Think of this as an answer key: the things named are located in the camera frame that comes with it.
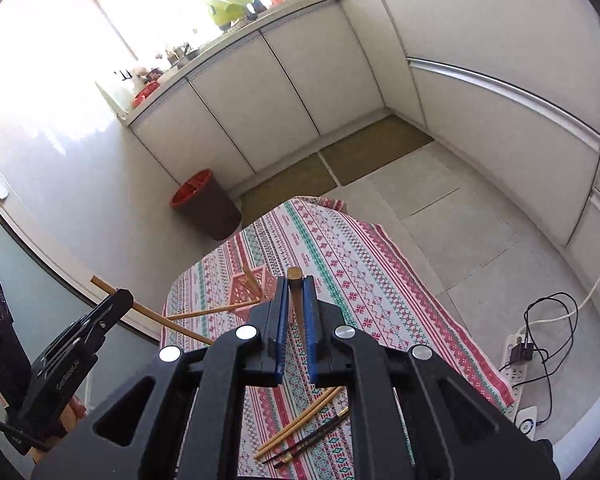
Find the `white label sticker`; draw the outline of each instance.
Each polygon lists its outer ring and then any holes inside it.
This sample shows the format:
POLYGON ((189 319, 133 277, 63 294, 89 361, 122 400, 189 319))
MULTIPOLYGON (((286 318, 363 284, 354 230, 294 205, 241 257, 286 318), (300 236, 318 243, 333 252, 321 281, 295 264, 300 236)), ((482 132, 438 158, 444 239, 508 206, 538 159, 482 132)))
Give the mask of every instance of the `white label sticker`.
POLYGON ((5 399, 1 393, 0 393, 0 404, 2 405, 3 408, 9 407, 9 403, 7 402, 7 399, 5 399))

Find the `white cable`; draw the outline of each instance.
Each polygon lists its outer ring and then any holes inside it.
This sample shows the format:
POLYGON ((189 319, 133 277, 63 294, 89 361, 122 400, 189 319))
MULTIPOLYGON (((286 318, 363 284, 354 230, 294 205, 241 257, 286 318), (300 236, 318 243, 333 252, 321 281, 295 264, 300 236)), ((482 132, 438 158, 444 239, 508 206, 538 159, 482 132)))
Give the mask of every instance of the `white cable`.
MULTIPOLYGON (((589 301, 591 299, 594 291, 596 290, 596 287, 598 286, 598 283, 600 283, 600 275, 598 276, 598 279, 596 280, 596 283, 594 283, 593 287, 591 287, 591 290, 587 294, 587 297, 584 300, 582 300, 582 303, 580 304, 580 306, 576 310, 574 310, 574 311, 572 311, 572 312, 570 312, 568 314, 565 314, 564 316, 554 317, 553 319, 536 319, 535 321, 531 321, 528 325, 531 326, 531 325, 536 325, 536 324, 540 324, 540 323, 552 323, 554 321, 560 321, 562 319, 567 319, 568 317, 573 316, 577 311, 581 310, 585 306, 585 304, 587 303, 587 301, 589 301)), ((526 325, 520 327, 520 329, 518 330, 518 332, 516 332, 516 335, 523 334, 525 330, 526 330, 526 325)))

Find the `tile floor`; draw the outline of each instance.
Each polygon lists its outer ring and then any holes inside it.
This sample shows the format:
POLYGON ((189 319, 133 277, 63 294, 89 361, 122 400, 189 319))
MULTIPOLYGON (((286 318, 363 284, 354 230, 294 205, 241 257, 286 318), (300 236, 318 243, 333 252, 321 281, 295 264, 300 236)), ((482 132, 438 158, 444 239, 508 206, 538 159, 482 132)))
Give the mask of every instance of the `tile floor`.
MULTIPOLYGON (((437 142, 326 196, 345 200, 355 218, 382 224, 440 304, 494 364, 500 364, 504 341, 520 328, 531 302, 560 290, 577 301, 586 296, 531 220, 437 142)), ((564 313, 550 304, 537 310, 532 319, 564 313)), ((566 322, 534 330, 549 351, 568 335, 566 322)), ((540 374, 541 364, 533 362, 528 378, 540 374)), ((600 318, 591 306, 582 311, 571 354, 552 376, 552 391, 552 416, 538 427, 536 438, 555 443, 600 394, 600 318)), ((520 406, 532 405, 540 417, 547 415, 546 381, 525 385, 520 406)))

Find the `round silver bolt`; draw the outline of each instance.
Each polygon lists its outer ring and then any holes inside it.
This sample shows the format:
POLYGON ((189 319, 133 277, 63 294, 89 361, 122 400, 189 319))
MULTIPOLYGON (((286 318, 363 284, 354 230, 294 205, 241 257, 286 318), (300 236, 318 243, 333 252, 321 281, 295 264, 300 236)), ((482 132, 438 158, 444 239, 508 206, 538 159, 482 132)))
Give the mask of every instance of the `round silver bolt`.
POLYGON ((356 335, 356 329, 349 325, 340 325, 334 332, 340 339, 351 339, 356 335))
POLYGON ((243 339, 243 340, 247 340, 247 339, 251 339, 252 337, 256 337, 257 333, 258 333, 258 329, 251 325, 242 325, 242 326, 238 327, 238 329, 235 331, 236 337, 238 339, 243 339))
POLYGON ((160 353, 160 359, 166 363, 171 363, 180 357, 182 354, 182 350, 180 350, 177 346, 165 346, 160 353))
POLYGON ((421 361, 426 361, 427 359, 431 359, 433 352, 431 348, 426 345, 418 345, 416 346, 411 353, 416 359, 420 359, 421 361))

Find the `tablecloth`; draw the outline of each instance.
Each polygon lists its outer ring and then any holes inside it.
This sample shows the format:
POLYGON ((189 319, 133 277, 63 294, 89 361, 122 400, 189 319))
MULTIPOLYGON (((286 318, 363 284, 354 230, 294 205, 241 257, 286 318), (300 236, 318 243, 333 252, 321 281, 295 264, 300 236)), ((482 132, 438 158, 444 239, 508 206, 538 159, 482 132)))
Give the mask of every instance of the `tablecloth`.
MULTIPOLYGON (((166 316, 227 303, 230 281, 242 264, 266 264, 274 276, 289 267, 315 279, 320 300, 336 304, 347 324, 365 330, 380 344, 407 350, 431 346, 495 406, 513 402, 504 381, 467 331, 440 306, 381 226, 343 213, 342 201, 294 197, 227 240, 174 282, 164 306, 166 316)), ((215 339, 244 322, 222 312, 180 323, 215 339)), ((247 388, 244 401, 240 465, 244 476, 270 478, 353 479, 348 421, 292 464, 275 470, 252 458, 254 450, 304 410, 322 390, 308 383, 300 334, 289 327, 283 384, 247 388)), ((202 344, 172 330, 162 330, 161 344, 185 350, 202 344)), ((293 443, 346 405, 346 393, 286 442, 293 443)))

